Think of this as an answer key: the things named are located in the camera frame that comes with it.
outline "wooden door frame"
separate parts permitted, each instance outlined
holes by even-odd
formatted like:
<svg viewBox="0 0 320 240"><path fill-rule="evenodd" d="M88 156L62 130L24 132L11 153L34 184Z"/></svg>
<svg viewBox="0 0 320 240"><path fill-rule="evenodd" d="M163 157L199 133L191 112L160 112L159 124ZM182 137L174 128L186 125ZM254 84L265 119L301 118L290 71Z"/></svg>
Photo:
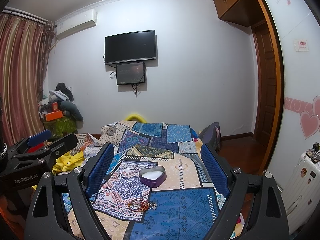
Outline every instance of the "wooden door frame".
<svg viewBox="0 0 320 240"><path fill-rule="evenodd" d="M267 168L269 165L270 159L272 157L273 151L276 146L276 141L278 139L279 135L279 129L280 129L280 124L281 124L281 119L282 119L282 114L283 114L283 107L284 107L284 65L283 65L283 58L282 58L282 53L281 53L281 47L280 47L280 40L278 37L278 33L276 30L275 23L273 21L272 15L269 11L268 6L265 4L264 0L258 0L261 9L263 11L265 21L268 25L269 31L270 31L270 36L271 36L271 41L272 41L272 46L273 46L273 51L275 54L275 62L276 62L276 109L275 109L275 115L273 119L273 125L272 125L272 130L271 130L271 135L270 135L270 140L268 143L268 147L265 153L265 156L263 158L262 164L259 169L259 174L262 174L263 171ZM260 104L261 104L261 69L260 69L260 59L259 59L259 54L257 50L257 60L258 60L258 80L259 80L259 96L258 96L258 109L257 109L257 119L256 119L256 126L254 129L254 137L256 136L257 132L257 120L260 115Z"/></svg>

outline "white suitcase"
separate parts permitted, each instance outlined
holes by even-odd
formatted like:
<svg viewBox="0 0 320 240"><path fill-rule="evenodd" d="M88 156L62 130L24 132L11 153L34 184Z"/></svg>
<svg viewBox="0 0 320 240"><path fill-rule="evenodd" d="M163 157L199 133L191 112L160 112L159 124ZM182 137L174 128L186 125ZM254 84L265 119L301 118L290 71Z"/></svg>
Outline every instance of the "white suitcase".
<svg viewBox="0 0 320 240"><path fill-rule="evenodd" d="M303 153L281 194L290 234L308 221L320 201L319 164Z"/></svg>

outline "curtain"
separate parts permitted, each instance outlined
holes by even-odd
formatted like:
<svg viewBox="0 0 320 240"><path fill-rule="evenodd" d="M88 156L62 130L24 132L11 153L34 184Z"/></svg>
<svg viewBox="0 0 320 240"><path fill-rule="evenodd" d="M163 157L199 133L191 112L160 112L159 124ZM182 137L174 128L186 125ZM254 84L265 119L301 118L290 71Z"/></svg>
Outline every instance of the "curtain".
<svg viewBox="0 0 320 240"><path fill-rule="evenodd" d="M42 97L53 25L0 14L0 93L4 142L9 146L43 130Z"/></svg>

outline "silver bolt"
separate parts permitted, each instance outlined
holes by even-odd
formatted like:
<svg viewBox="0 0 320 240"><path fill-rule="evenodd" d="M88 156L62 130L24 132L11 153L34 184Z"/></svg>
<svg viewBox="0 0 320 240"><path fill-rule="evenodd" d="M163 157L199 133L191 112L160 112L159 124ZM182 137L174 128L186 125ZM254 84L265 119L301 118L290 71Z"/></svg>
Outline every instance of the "silver bolt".
<svg viewBox="0 0 320 240"><path fill-rule="evenodd" d="M82 171L82 167L76 167L73 171L75 173L80 173Z"/></svg>
<svg viewBox="0 0 320 240"><path fill-rule="evenodd" d="M47 172L45 172L43 175L42 175L42 177L44 177L44 178L47 178L47 177L49 177L50 176L50 172L49 171L47 171Z"/></svg>
<svg viewBox="0 0 320 240"><path fill-rule="evenodd" d="M234 173L239 174L241 173L241 169L239 167L235 167L232 169Z"/></svg>
<svg viewBox="0 0 320 240"><path fill-rule="evenodd" d="M266 176L268 179L272 178L272 174L270 172L265 172L264 176Z"/></svg>

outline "television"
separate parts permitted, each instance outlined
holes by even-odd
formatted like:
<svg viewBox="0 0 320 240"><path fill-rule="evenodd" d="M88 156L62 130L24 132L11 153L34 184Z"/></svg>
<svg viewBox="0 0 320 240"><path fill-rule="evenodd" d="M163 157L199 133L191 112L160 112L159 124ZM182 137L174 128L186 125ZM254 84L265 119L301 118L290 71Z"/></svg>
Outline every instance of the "television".
<svg viewBox="0 0 320 240"><path fill-rule="evenodd" d="M118 86L146 82L144 62L117 64L116 72Z"/></svg>
<svg viewBox="0 0 320 240"><path fill-rule="evenodd" d="M156 59L155 31L105 37L105 64Z"/></svg>

